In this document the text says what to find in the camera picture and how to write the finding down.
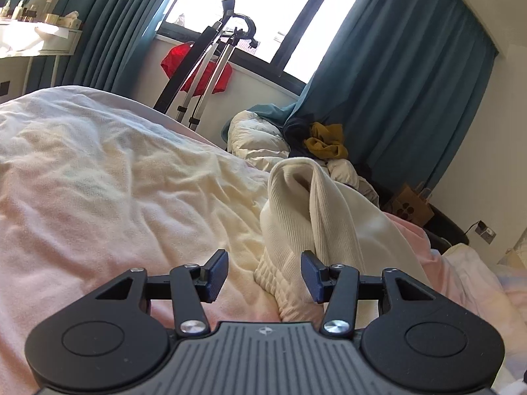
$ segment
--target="yellow clothing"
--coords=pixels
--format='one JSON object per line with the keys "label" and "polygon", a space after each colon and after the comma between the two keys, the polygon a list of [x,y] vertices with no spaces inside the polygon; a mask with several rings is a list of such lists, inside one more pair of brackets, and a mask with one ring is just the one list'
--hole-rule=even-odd
{"label": "yellow clothing", "polygon": [[346,159],[348,150],[342,144],[342,125],[324,126],[315,122],[311,126],[311,138],[304,141],[307,149],[319,159]]}

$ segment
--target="paper bag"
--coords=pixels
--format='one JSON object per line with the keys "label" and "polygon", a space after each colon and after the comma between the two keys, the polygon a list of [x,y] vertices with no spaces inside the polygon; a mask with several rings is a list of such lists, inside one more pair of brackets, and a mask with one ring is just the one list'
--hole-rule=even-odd
{"label": "paper bag", "polygon": [[424,199],[425,190],[418,194],[408,184],[404,184],[399,193],[383,207],[383,211],[423,227],[434,216],[430,205]]}

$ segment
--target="tissue box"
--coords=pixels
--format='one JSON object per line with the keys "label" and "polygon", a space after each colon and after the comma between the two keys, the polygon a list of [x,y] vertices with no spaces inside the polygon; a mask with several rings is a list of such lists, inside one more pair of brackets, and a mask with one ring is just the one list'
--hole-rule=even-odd
{"label": "tissue box", "polygon": [[81,26],[81,21],[80,19],[63,18],[61,16],[59,18],[59,21],[57,22],[57,26],[71,28],[71,29],[78,29]]}

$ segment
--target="window frame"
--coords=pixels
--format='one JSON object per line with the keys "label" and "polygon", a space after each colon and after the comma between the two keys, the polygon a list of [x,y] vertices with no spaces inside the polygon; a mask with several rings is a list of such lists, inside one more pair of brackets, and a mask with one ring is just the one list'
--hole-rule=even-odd
{"label": "window frame", "polygon": [[[182,43],[187,41],[195,41],[201,35],[201,33],[180,25],[176,25],[174,23],[167,22],[167,16],[172,11],[172,8],[176,2],[177,0],[172,2],[170,9],[167,11],[163,22],[157,31],[157,34]],[[289,62],[291,55],[300,42],[300,39],[306,32],[309,24],[313,20],[313,17],[323,2],[324,0],[307,0],[288,33],[285,35],[280,47],[276,51],[270,63],[238,48],[234,50],[233,55],[230,57],[229,61],[233,64],[239,65],[242,68],[254,72],[258,76],[261,76],[275,83],[276,85],[293,92],[296,95],[300,95],[306,84],[291,74],[285,72],[284,68]],[[223,43],[219,44],[217,55],[219,55],[224,45],[225,44]]]}

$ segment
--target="red bag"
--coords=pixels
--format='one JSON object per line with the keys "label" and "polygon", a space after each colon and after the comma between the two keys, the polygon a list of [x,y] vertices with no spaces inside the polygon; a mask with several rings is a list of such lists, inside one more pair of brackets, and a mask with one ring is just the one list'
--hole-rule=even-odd
{"label": "red bag", "polygon": [[[181,61],[183,61],[183,58],[190,50],[191,44],[192,42],[190,41],[188,43],[179,44],[178,46],[173,47],[172,49],[170,49],[170,52],[168,52],[168,55],[166,55],[165,58],[161,61],[161,67],[163,68],[164,72],[167,74],[168,78],[172,77],[172,75],[176,71],[176,68],[179,66]],[[207,82],[209,81],[210,76],[212,76],[212,72],[214,71],[215,67],[216,67],[216,63],[214,62],[209,62],[209,64],[207,64],[207,67],[205,68],[205,72],[201,76],[201,79],[198,83],[198,87],[196,88],[196,91],[194,92],[194,96],[201,95],[205,92],[205,86],[207,85]],[[189,91],[190,84],[194,80],[194,77],[196,76],[196,72],[198,68],[199,67],[197,67],[196,70],[194,70],[192,75],[185,82],[185,84],[181,88],[182,91],[185,91],[185,92]],[[224,92],[225,89],[227,88],[227,83],[229,82],[229,79],[232,73],[233,73],[233,68],[231,67],[230,64],[227,63],[212,93]]]}

